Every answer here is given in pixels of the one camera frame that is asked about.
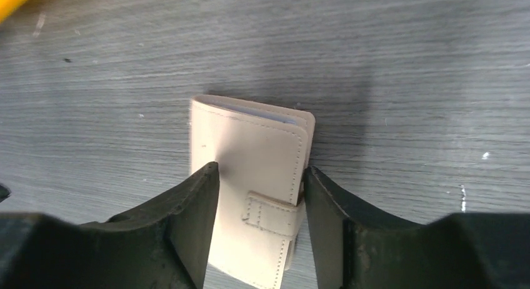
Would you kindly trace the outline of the beige leather card holder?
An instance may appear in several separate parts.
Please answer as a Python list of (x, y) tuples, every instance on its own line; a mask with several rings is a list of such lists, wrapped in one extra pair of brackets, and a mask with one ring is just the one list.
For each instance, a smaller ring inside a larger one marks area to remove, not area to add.
[(212, 161), (219, 168), (209, 263), (256, 288), (279, 288), (306, 214), (314, 115), (202, 94), (189, 118), (191, 172)]

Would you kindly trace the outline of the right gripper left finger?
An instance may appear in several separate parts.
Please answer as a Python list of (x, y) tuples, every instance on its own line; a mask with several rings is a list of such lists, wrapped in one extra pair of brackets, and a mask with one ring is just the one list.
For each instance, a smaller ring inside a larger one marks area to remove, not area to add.
[(103, 223), (1, 213), (2, 288), (202, 288), (218, 164)]

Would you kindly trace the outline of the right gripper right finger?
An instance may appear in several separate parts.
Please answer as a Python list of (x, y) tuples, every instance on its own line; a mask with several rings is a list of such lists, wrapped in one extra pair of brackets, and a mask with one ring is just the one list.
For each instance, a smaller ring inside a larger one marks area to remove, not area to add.
[(453, 213), (422, 225), (314, 166), (304, 194), (319, 288), (528, 288), (527, 213)]

